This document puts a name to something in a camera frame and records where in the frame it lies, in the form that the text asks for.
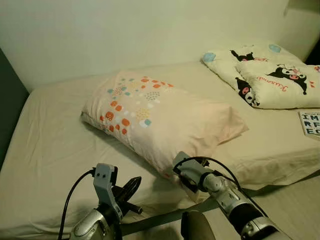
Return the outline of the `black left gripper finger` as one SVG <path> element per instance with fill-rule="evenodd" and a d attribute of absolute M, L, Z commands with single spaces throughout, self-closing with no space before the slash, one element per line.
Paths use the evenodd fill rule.
<path fill-rule="evenodd" d="M 131 178 L 124 186 L 118 186 L 118 201 L 129 201 L 137 192 L 142 182 L 142 177 Z"/>

